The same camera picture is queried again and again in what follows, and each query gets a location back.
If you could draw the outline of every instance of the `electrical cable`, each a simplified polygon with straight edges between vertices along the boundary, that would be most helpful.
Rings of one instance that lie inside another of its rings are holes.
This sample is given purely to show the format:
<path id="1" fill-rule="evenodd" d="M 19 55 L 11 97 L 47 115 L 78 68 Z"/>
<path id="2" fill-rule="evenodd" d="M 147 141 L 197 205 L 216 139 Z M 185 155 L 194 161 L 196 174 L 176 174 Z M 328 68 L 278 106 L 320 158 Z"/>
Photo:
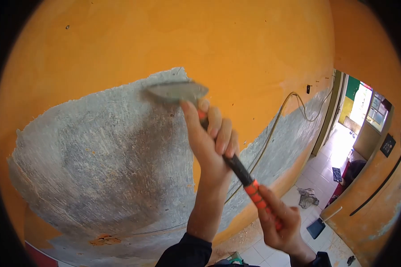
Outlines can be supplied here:
<path id="1" fill-rule="evenodd" d="M 280 109 L 279 109 L 278 115 L 277 115 L 277 117 L 276 117 L 275 122 L 273 123 L 272 129 L 270 130 L 270 133 L 269 133 L 269 135 L 268 135 L 268 137 L 267 137 L 267 140 L 266 140 L 265 144 L 263 145 L 263 149 L 262 149 L 262 151 L 261 151 L 260 157 L 258 157 L 257 161 L 255 162 L 254 166 L 252 167 L 252 169 L 251 169 L 251 171 L 250 171 L 250 174 L 252 174 L 252 172 L 253 172 L 254 169 L 256 168 L 257 164 L 260 162 L 261 158 L 263 157 L 264 152 L 266 151 L 266 148 L 267 148 L 267 146 L 269 145 L 269 141 L 270 141 L 270 139 L 272 138 L 272 134 L 273 134 L 273 132 L 275 131 L 276 125 L 278 124 L 278 121 L 279 121 L 279 118 L 280 118 L 280 116 L 281 116 L 281 113 L 282 113 L 282 111 L 284 110 L 285 105 L 286 105 L 286 103 L 288 102 L 288 100 L 289 100 L 292 96 L 296 96 L 296 97 L 297 97 L 297 102 L 299 102 L 299 100 L 300 100 L 300 101 L 301 101 L 301 104 L 302 104 L 302 106 L 303 106 L 303 112 L 302 112 L 303 116 L 305 117 L 305 119 L 306 119 L 307 121 L 313 122 L 313 121 L 315 121 L 315 120 L 319 117 L 319 115 L 321 114 L 322 106 L 324 105 L 325 101 L 326 101 L 327 98 L 331 95 L 332 92 L 333 92 L 333 88 L 331 88 L 331 90 L 330 90 L 330 92 L 328 93 L 328 95 L 327 95 L 327 96 L 324 98 L 324 100 L 322 101 L 321 106 L 319 107 L 319 110 L 318 110 L 318 114 L 317 114 L 317 115 L 315 116 L 315 118 L 312 119 L 312 120 L 309 120 L 309 119 L 307 118 L 306 106 L 305 106 L 305 103 L 303 103 L 303 100 L 301 100 L 300 95 L 299 95 L 298 93 L 296 93 L 296 92 L 291 92 L 291 93 L 289 93 L 289 95 L 288 95 L 288 96 L 286 97 L 286 99 L 283 101 L 283 103 L 282 103 L 282 105 L 281 105 L 281 107 L 280 107 Z M 230 195 L 230 197 L 225 201 L 225 205 L 232 199 L 232 197 L 233 197 L 233 196 L 238 192 L 238 190 L 241 189 L 241 188 L 242 188 L 242 184 L 240 184 L 240 185 L 238 186 L 238 188 L 235 190 L 235 192 L 233 192 L 233 193 Z"/>

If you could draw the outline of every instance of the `debris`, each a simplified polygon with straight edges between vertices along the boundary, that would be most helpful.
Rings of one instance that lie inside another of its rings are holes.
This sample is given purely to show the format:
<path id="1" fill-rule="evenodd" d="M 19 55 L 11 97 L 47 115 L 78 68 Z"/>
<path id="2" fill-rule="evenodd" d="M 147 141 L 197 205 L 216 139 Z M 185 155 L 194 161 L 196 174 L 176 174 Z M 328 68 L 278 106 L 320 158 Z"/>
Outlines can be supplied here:
<path id="1" fill-rule="evenodd" d="M 353 263 L 355 261 L 355 256 L 350 256 L 349 258 L 348 258 L 348 262 L 347 262 L 347 264 L 348 264 L 348 266 L 351 266 L 351 264 Z"/>
<path id="2" fill-rule="evenodd" d="M 307 209 L 312 204 L 313 205 L 319 204 L 319 200 L 315 197 L 315 190 L 313 188 L 308 188 L 308 189 L 298 188 L 297 190 L 301 195 L 299 206 L 302 207 L 303 209 Z"/>

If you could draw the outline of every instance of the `window pane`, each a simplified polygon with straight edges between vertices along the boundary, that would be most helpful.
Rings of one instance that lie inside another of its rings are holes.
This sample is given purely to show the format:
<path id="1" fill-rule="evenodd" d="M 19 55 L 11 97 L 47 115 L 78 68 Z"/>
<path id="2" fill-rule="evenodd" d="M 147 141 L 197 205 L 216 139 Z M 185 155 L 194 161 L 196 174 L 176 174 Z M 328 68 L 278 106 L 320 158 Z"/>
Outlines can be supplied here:
<path id="1" fill-rule="evenodd" d="M 383 115 L 382 114 L 380 114 L 380 113 L 376 113 L 375 114 L 375 117 L 373 118 L 379 125 L 380 124 L 382 124 L 382 122 L 383 122 Z"/>
<path id="2" fill-rule="evenodd" d="M 377 97 L 374 97 L 373 99 L 373 103 L 371 104 L 371 106 L 375 109 L 379 109 L 380 106 L 380 99 L 378 99 Z"/>
<path id="3" fill-rule="evenodd" d="M 387 110 L 386 110 L 386 108 L 385 108 L 385 105 L 384 104 L 382 104 L 382 103 L 380 103 L 380 106 L 379 106 L 379 112 L 381 113 L 381 114 L 383 114 L 383 115 L 385 115 L 386 114 L 386 112 L 387 112 Z"/>
<path id="4" fill-rule="evenodd" d="M 374 118 L 374 109 L 370 109 L 370 111 L 368 112 L 368 116 L 372 119 Z"/>

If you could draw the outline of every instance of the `orange rubber grip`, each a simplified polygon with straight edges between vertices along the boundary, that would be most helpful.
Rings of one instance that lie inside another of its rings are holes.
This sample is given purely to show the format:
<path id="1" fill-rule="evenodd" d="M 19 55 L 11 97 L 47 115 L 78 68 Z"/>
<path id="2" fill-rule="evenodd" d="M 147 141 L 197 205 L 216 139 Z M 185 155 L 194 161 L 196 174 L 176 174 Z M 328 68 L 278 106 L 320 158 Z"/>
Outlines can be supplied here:
<path id="1" fill-rule="evenodd" d="M 281 230 L 282 229 L 282 222 L 279 218 L 276 217 L 275 214 L 272 213 L 272 210 L 270 209 L 269 205 L 267 205 L 266 201 L 262 198 L 262 196 L 258 192 L 258 182 L 257 180 L 254 180 L 252 184 L 245 186 L 245 192 L 250 196 L 251 200 L 254 202 L 255 206 L 257 208 L 264 208 L 267 213 L 269 213 L 272 218 L 275 220 L 275 227 L 276 230 Z"/>

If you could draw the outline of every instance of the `exposed gray plaster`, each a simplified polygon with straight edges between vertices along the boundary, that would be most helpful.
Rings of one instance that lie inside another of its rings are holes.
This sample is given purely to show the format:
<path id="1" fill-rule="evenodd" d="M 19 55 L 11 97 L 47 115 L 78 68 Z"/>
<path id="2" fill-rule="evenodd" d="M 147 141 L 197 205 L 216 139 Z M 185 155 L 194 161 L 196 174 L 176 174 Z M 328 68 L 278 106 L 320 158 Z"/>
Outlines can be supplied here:
<path id="1" fill-rule="evenodd" d="M 193 184 L 193 155 L 181 109 L 152 102 L 143 88 L 184 80 L 183 68 L 159 72 L 57 105 L 17 131 L 8 159 L 11 181 L 30 208 L 63 233 L 50 240 L 54 249 L 42 251 L 75 266 L 139 266 L 179 241 L 195 200 L 187 187 Z M 318 112 L 326 94 L 306 103 L 308 114 Z M 279 120 L 253 173 L 260 183 L 271 184 L 292 166 L 319 128 L 325 106 L 313 123 L 300 110 Z M 241 152 L 247 167 L 273 122 Z M 228 196 L 238 186 L 234 177 Z M 234 195 L 220 231 L 249 201 L 243 190 Z M 122 242 L 92 246 L 89 241 L 102 233 Z"/>

